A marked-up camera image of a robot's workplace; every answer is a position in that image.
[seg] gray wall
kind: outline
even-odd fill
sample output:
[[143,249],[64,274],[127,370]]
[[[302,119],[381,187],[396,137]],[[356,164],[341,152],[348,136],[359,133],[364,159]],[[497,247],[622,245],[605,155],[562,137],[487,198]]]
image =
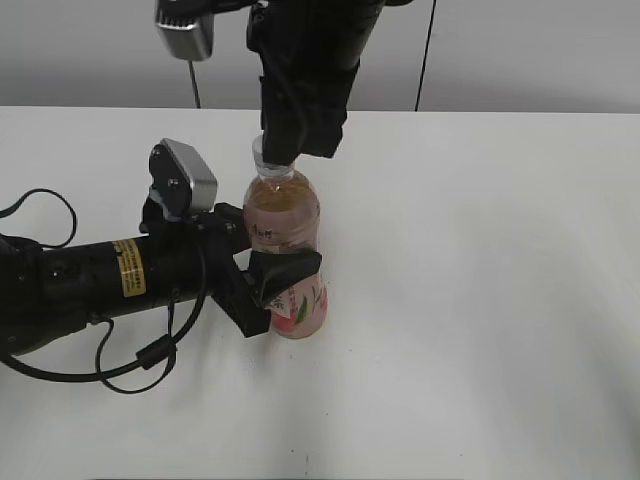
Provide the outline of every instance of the gray wall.
[[422,110],[640,113],[640,1],[439,0]]
[[[154,0],[5,0],[0,104],[189,107]],[[350,107],[411,110],[431,0],[383,13]],[[257,108],[247,11],[220,16],[199,64],[206,107]],[[422,110],[640,113],[640,1],[439,0]]]
[[[187,65],[153,26],[154,0],[5,0],[0,104],[190,107]],[[413,107],[430,1],[388,8],[370,40],[353,109]],[[214,57],[197,65],[204,106],[258,108],[260,61],[245,47],[248,11],[216,19]]]

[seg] table surface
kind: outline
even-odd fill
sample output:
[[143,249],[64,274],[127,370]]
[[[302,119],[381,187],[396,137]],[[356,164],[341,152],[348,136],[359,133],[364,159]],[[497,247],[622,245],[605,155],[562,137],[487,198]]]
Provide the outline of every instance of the table surface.
[[[0,108],[0,206],[49,187],[76,244],[135,236],[157,141],[194,145],[240,204],[258,128],[251,111]],[[639,132],[351,114],[334,160],[298,162],[323,205],[323,329],[245,340],[209,301],[174,373],[134,397],[3,367],[0,478],[640,478]],[[1,230],[55,243],[69,223],[33,198]],[[91,371],[104,328],[25,361]],[[105,363],[164,328],[163,310],[119,320]]]

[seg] black wire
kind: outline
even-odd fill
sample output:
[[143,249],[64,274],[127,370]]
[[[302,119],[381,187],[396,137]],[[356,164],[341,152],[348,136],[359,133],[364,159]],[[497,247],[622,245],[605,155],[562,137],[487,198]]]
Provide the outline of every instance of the black wire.
[[[173,334],[173,320],[175,315],[175,303],[173,300],[169,302],[169,305],[167,305],[167,309],[169,311],[169,320],[167,321],[167,331],[169,333],[169,336],[171,336]],[[96,350],[96,356],[94,361],[95,367],[96,367],[96,373],[98,373],[99,375],[103,374],[102,366],[101,366],[102,352],[104,351],[104,346],[107,344],[107,341],[111,337],[111,334],[113,333],[113,329],[115,326],[115,324],[113,323],[113,320],[110,318],[105,318],[104,323],[107,323],[109,325],[109,329],[107,330],[107,333],[104,335],[104,337],[100,341],[100,345],[98,345],[98,349]],[[159,385],[160,382],[162,382],[165,378],[167,378],[167,376],[171,373],[171,371],[173,370],[173,367],[175,366],[176,366],[176,350],[174,348],[173,350],[171,350],[171,353],[167,356],[167,364],[164,367],[164,371],[162,372],[162,375],[160,375],[160,378],[158,378],[155,382],[147,385],[146,387],[138,388],[136,390],[125,390],[123,388],[115,386],[106,378],[100,378],[100,383],[102,383],[105,387],[107,387],[109,390],[113,392],[121,393],[122,395],[136,395],[138,393],[147,392],[151,390],[153,387]]]
[[420,71],[420,85],[418,86],[418,95],[416,97],[416,105],[414,111],[417,112],[420,108],[420,97],[422,97],[422,86],[424,84],[424,75],[427,71],[427,57],[429,56],[429,46],[431,45],[431,34],[433,33],[433,22],[436,18],[436,3],[438,0],[433,0],[431,5],[431,18],[429,19],[429,30],[427,31],[427,41],[424,45],[424,56],[422,57],[422,69]]
[[76,232],[78,230],[78,215],[76,215],[76,211],[73,209],[71,204],[67,201],[67,199],[64,198],[62,195],[60,195],[58,192],[55,192],[53,190],[49,190],[48,188],[34,188],[33,190],[29,190],[27,193],[22,195],[18,199],[18,201],[16,203],[14,203],[13,205],[11,205],[9,208],[5,208],[4,210],[0,210],[0,218],[6,218],[6,217],[9,217],[9,216],[13,215],[14,213],[16,213],[16,211],[22,206],[24,201],[27,198],[29,198],[31,195],[36,194],[36,193],[47,193],[49,195],[53,195],[54,197],[57,197],[58,199],[60,199],[62,201],[62,203],[65,204],[65,206],[69,210],[69,213],[71,214],[71,234],[69,235],[69,238],[65,242],[62,242],[62,243],[60,243],[58,245],[47,245],[45,243],[41,243],[40,246],[42,246],[44,248],[52,248],[52,249],[66,247],[67,245],[69,245],[72,242],[72,240],[76,236]]
[[193,99],[196,103],[196,108],[202,108],[200,104],[200,92],[198,91],[198,81],[196,80],[196,69],[193,67],[193,62],[189,60],[189,76],[191,77],[191,89],[193,90]]
[[[204,251],[202,250],[202,245],[194,239],[194,243],[196,245],[196,249],[198,251],[198,257],[200,260],[200,267],[202,269],[201,277],[200,277],[200,290],[198,291],[198,297],[196,298],[196,302],[193,305],[193,309],[187,318],[187,321],[182,326],[182,328],[173,336],[173,343],[177,344],[180,340],[182,340],[187,333],[191,330],[193,325],[196,323],[196,320],[200,316],[202,312],[202,307],[204,305],[204,301],[207,297],[207,265],[206,259],[204,256]],[[0,351],[0,363],[5,364],[7,367],[17,371],[18,373],[22,373],[23,375],[27,375],[31,378],[36,378],[38,380],[45,380],[48,382],[58,382],[58,383],[89,383],[89,382],[101,382],[102,380],[109,380],[111,378],[119,377],[126,373],[132,372],[137,368],[142,368],[142,364],[139,360],[134,360],[126,365],[123,365],[118,368],[114,368],[112,370],[107,370],[99,373],[57,373],[57,372],[49,372],[46,370],[41,370],[36,367],[32,367],[31,365],[27,365],[26,363],[21,362],[14,356],[9,353]]]

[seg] bottle neck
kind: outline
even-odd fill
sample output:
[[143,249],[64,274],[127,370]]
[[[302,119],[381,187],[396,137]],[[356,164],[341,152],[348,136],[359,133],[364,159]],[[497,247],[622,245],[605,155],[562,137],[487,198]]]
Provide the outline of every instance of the bottle neck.
[[262,180],[291,180],[295,173],[294,165],[276,165],[256,162],[256,170]]

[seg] yellow warning label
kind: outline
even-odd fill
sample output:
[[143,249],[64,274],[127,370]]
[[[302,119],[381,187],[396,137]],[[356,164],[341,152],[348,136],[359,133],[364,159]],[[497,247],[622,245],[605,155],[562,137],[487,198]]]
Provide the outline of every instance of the yellow warning label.
[[135,240],[117,240],[113,242],[113,247],[118,252],[118,265],[120,266],[124,296],[136,297],[147,293],[142,258]]

